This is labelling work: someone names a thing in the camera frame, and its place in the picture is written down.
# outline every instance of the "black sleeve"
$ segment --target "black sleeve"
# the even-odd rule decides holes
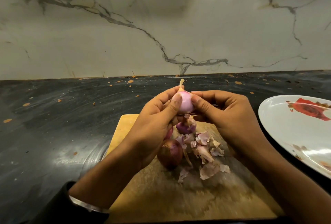
[[[89,212],[87,209],[72,203],[68,190],[74,184],[73,181],[65,183],[41,212],[28,223],[104,223],[109,214]]]

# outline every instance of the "silver bangle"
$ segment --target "silver bangle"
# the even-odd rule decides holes
[[[87,204],[83,201],[80,201],[72,196],[69,195],[69,198],[71,199],[72,203],[77,205],[77,206],[81,206],[85,209],[87,209],[89,212],[95,211],[95,212],[99,212],[99,213],[107,213],[109,214],[109,209],[103,209],[103,208],[99,208],[97,206],[93,206],[90,204]]]

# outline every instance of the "right hand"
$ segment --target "right hand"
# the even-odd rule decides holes
[[[191,93],[192,103],[200,112],[194,119],[213,123],[235,158],[242,161],[261,151],[273,150],[246,96],[218,90]]]

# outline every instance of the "white plate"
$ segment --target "white plate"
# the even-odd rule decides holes
[[[259,118],[286,151],[331,179],[331,101],[298,95],[270,97],[261,103]]]

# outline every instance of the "granite countertop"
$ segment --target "granite countertop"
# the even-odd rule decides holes
[[[0,81],[1,223],[33,218],[66,181],[77,180],[102,159],[122,114],[139,113],[180,78],[188,91],[246,95],[255,113],[276,95],[331,100],[331,71]],[[266,135],[288,161],[331,192],[329,179]]]

